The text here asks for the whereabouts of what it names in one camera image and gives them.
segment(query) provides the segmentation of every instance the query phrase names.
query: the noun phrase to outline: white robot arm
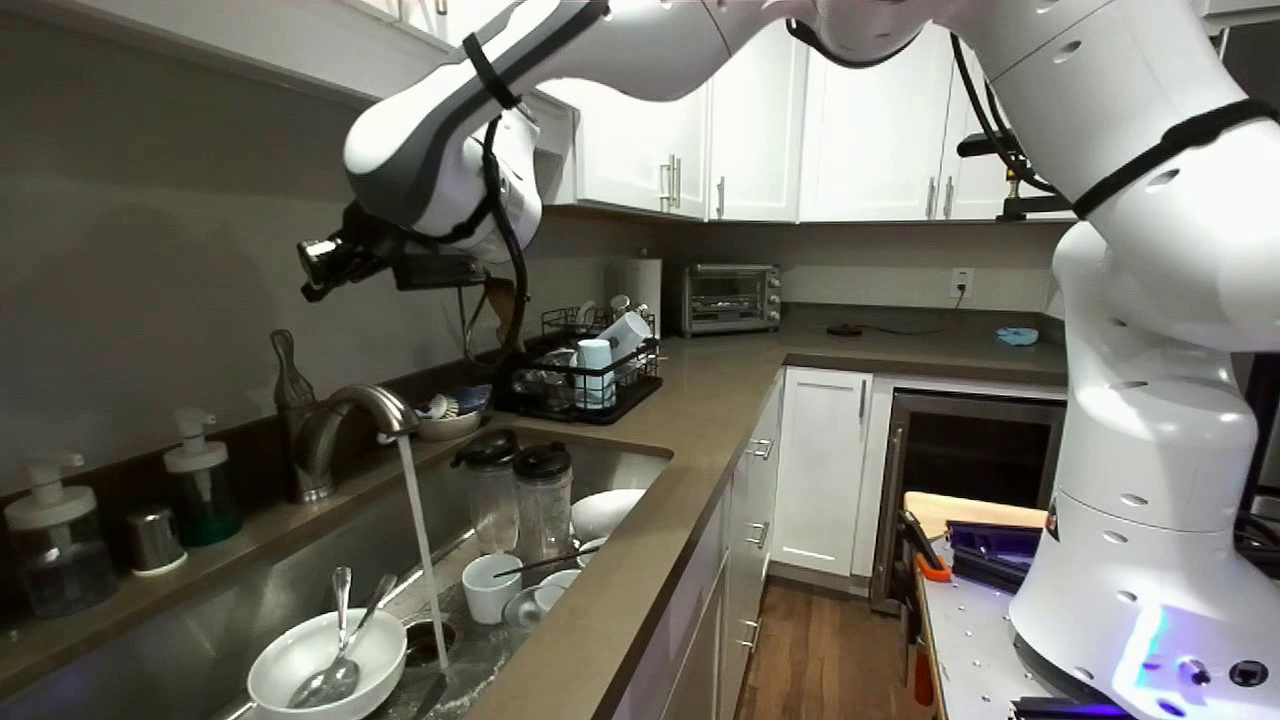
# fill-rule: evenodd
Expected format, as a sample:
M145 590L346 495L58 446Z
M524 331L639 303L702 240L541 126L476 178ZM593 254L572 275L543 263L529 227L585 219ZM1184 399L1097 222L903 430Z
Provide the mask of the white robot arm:
M894 59L929 21L961 32L1086 214L1057 250L1071 399L1054 529L1014 629L1137 714L1280 714L1280 642L1259 631L1280 590L1232 553L1256 423L1230 371L1230 353L1280 346L1280 126L1226 77L1193 0L524 0L356 118L348 227L375 230L333 250L375 272L484 227L494 193L524 244L533 140L514 126L484 186L480 123L553 77L685 97L771 21L841 62Z

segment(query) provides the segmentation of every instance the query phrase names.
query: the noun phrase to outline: wall outlet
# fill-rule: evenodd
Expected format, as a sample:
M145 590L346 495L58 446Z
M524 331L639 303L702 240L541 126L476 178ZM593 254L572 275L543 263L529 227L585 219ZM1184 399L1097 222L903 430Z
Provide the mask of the wall outlet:
M953 298L966 298L974 297L974 266L953 266Z

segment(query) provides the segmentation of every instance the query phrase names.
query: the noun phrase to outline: wooden floor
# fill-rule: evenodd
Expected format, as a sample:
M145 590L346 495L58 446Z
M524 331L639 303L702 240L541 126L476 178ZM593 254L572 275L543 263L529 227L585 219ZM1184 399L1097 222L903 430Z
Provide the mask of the wooden floor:
M742 720L929 720L903 686L899 625L866 600L771 579Z

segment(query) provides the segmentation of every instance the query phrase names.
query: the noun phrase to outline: oven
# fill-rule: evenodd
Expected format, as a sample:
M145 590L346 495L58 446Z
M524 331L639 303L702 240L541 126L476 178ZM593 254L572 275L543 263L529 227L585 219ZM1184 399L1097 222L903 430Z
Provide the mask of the oven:
M1044 509L1064 430L1059 397L961 397L896 388L876 520L871 609L896 613L903 492Z

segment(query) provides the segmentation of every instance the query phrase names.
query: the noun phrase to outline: dark countertop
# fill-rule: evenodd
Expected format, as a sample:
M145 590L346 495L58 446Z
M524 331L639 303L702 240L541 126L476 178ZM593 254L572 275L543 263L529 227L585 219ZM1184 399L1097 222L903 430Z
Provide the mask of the dark countertop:
M827 337L834 325L866 325L861 337ZM1038 346L1000 346L1000 325L1038 325ZM937 307L789 307L780 331L666 340L666 388L608 428L514 420L561 435L597 435L613 444L671 452L669 470L650 489L613 545L589 564L577 588L555 603L543 629L521 648L505 674L484 692L476 714L597 714L616 705L627 667L669 600L685 554L722 498L742 444L748 441L769 388L783 365L853 368L894 376L948 376L1064 388L1059 325L1028 310L937 310ZM452 444L419 446L423 459L450 457ZM192 554L190 569L142 585L123 579L111 600L72 614L30 625L0 641L0 697L58 670L83 648L105 642L145 614L155 614L199 588L231 579L260 554L284 554L304 538L336 529L382 492L396 489L396 464L368 468L341 484L323 509L273 509L250 529Z

